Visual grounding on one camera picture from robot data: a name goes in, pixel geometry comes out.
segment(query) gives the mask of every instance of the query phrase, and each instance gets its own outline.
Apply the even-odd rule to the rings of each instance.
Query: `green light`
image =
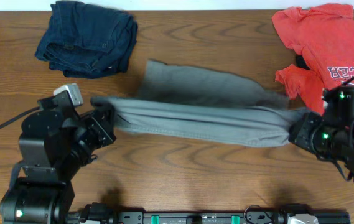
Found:
[[[23,216],[23,212],[20,210],[16,210],[16,217],[22,217]]]

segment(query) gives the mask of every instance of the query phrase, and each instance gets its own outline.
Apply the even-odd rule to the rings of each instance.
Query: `table surface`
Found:
[[[86,80],[65,78],[34,57],[50,12],[0,12],[0,123],[66,83],[77,83],[82,91],[86,104],[79,112],[90,110],[94,95],[133,96],[149,59],[231,72],[284,92],[274,74],[294,63],[294,52],[283,46],[272,26],[275,11],[132,13],[139,31],[128,72]],[[21,122],[0,130],[0,201],[12,166],[21,160]],[[346,209],[354,223],[354,184],[346,183],[332,164],[293,145],[258,149],[115,132],[118,140],[97,150],[99,159],[72,180],[72,209],[92,202],[147,211],[307,203]]]

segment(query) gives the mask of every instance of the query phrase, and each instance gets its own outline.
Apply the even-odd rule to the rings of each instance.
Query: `green clip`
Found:
[[[232,224],[240,224],[240,216],[232,215]]]
[[[158,215],[152,215],[151,217],[151,224],[159,224],[160,223],[160,218]]]

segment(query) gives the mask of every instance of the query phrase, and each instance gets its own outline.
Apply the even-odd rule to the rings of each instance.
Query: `denim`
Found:
[[[49,27],[35,56],[66,77],[99,78],[126,72],[137,23],[127,12],[76,1],[51,4]]]

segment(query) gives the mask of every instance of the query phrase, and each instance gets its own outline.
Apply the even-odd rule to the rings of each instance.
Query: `gray cloth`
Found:
[[[251,147],[288,143],[288,129],[306,109],[287,110],[285,96],[229,73],[148,62],[136,98],[97,96],[116,109],[115,126]]]

